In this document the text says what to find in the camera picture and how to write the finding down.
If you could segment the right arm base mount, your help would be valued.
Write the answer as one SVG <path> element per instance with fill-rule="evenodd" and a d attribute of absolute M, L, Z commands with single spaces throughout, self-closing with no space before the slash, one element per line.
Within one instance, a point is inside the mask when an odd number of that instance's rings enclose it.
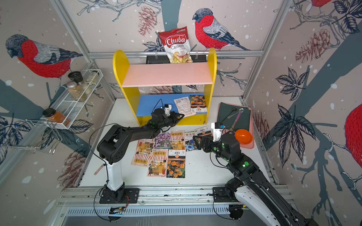
<path fill-rule="evenodd" d="M 215 202 L 238 202 L 235 193 L 243 185 L 238 178 L 230 179 L 224 186 L 213 187 L 212 196 Z"/>

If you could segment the purple flower seed bag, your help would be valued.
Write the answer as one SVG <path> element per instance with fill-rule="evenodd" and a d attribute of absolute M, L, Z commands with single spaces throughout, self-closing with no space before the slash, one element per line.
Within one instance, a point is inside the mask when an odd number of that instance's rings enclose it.
<path fill-rule="evenodd" d="M 160 133 L 155 137 L 154 148 L 171 148 L 171 134 Z"/>

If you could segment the blue flower seed bag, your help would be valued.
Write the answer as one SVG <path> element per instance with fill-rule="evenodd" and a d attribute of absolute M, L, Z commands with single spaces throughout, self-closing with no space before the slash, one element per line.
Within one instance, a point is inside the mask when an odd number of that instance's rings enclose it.
<path fill-rule="evenodd" d="M 185 149 L 186 151 L 198 150 L 198 146 L 193 140 L 193 136 L 198 136 L 198 131 L 185 131 Z"/>

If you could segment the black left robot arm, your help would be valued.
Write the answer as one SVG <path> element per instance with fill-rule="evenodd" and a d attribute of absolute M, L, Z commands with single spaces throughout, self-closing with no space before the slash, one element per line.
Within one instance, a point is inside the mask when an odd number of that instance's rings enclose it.
<path fill-rule="evenodd" d="M 112 125 L 97 145 L 99 157 L 106 164 L 107 189 L 118 192 L 124 188 L 122 167 L 119 162 L 131 142 L 155 138 L 163 128 L 176 126 L 184 117 L 184 114 L 174 111 L 167 115 L 164 109 L 158 108 L 151 113 L 151 119 L 144 126 L 124 127 L 117 123 Z"/>

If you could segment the striped shop seed bag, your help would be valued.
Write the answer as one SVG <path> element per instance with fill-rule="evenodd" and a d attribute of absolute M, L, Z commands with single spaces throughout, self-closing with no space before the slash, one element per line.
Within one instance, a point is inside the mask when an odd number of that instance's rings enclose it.
<path fill-rule="evenodd" d="M 185 150 L 185 131 L 171 132 L 171 149 Z"/>

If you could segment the orange marigold seed bag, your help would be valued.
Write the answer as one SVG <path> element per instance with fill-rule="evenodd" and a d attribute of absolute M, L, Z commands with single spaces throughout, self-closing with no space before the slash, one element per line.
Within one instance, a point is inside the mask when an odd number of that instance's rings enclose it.
<path fill-rule="evenodd" d="M 209 126 L 204 126 L 196 129 L 198 136 L 213 136 Z"/>

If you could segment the white text seed bag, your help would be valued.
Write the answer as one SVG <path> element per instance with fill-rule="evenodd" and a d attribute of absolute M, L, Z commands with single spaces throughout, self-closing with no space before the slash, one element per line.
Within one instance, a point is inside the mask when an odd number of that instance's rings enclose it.
<path fill-rule="evenodd" d="M 194 116 L 197 113 L 191 110 L 191 103 L 189 97 L 182 97 L 174 99 L 174 103 L 177 107 L 178 113 L 183 114 L 184 117 Z"/>

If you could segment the dark marigold seed bag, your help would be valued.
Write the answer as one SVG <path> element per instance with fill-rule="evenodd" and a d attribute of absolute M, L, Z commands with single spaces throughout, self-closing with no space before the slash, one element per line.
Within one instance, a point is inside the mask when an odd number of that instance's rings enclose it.
<path fill-rule="evenodd" d="M 186 150 L 172 150 L 168 152 L 167 178 L 185 178 Z"/>

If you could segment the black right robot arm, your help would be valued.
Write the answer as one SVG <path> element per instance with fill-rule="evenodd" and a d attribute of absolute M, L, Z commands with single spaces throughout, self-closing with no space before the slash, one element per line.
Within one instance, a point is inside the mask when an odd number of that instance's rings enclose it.
<path fill-rule="evenodd" d="M 233 178 L 225 184 L 225 193 L 246 205 L 268 226 L 316 226 L 295 210 L 270 184 L 258 165 L 240 150 L 232 133 L 219 140 L 210 136 L 193 136 L 197 148 L 227 161 L 226 168 Z"/>

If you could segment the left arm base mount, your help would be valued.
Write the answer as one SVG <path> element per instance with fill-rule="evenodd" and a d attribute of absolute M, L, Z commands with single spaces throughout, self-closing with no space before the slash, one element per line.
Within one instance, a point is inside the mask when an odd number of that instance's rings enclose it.
<path fill-rule="evenodd" d="M 135 204 L 138 202 L 139 194 L 139 188 L 125 188 L 124 183 L 116 191 L 106 186 L 101 193 L 100 204 Z"/>

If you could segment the pink shop seed bag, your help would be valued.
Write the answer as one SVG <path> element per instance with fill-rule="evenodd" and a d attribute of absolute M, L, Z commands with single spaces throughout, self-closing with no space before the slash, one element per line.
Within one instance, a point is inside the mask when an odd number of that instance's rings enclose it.
<path fill-rule="evenodd" d="M 166 177 L 169 149 L 153 149 L 148 164 L 148 177 Z"/>
<path fill-rule="evenodd" d="M 147 167 L 155 141 L 153 139 L 141 139 L 138 141 L 131 165 Z"/>

